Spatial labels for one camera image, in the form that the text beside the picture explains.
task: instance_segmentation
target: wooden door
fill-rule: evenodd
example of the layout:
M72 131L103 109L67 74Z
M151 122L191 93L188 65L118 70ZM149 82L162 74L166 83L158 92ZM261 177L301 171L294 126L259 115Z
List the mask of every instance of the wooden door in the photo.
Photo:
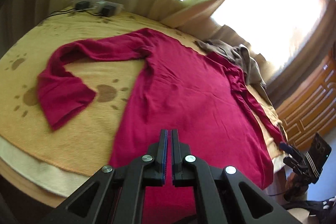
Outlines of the wooden door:
M288 143L308 150L316 132L336 127L336 65L330 53L294 94L277 109Z

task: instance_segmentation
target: metal screw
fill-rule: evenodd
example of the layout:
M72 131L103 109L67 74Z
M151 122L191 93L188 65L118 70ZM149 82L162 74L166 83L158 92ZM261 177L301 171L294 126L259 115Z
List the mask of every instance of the metal screw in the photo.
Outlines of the metal screw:
M233 175L236 171L237 171L237 169L233 166L227 166L225 168L225 172L227 172L230 175Z
M143 155L142 156L143 161L151 161L152 159L153 159L153 157L151 155Z
M196 160L196 157L193 156L193 155L188 155L188 156L185 157L185 160L187 162L194 162Z
M112 171L112 166L111 165L104 165L101 170L104 172L104 173L109 173Z

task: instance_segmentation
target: yellow bedspread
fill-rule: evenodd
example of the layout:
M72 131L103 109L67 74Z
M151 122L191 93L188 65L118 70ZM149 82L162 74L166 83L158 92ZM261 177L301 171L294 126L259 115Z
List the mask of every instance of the yellow bedspread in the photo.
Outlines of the yellow bedspread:
M97 96L84 111L55 132L50 129L36 98L37 75L61 45L85 38L112 37L144 27L174 37L203 54L194 44L194 37L126 12L108 19L87 13L59 15L29 31L0 60L0 135L41 161L92 175L110 157L115 133L143 60L83 59L67 65L66 69L95 90ZM248 88L276 124L279 120L275 110L252 87ZM262 124L261 128L273 159L281 152Z

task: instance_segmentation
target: window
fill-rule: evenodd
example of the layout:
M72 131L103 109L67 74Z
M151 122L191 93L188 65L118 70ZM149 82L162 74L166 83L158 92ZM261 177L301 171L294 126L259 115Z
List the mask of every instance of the window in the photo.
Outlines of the window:
M219 25L227 25L281 68L314 31L328 0L225 0L213 13Z

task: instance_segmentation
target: power strip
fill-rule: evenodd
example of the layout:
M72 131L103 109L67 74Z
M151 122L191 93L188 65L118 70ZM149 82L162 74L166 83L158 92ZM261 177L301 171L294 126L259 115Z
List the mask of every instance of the power strip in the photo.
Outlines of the power strip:
M75 7L76 4L78 2L81 2L81 1L90 2L89 8L94 8L94 9L91 10L91 12L94 13L94 14L100 14L101 10L106 5L111 5L111 6L115 7L115 13L113 15L118 15L124 9L124 5L122 5L122 4L109 2L109 1L105 1L105 0L73 0L73 2L72 2L73 7Z

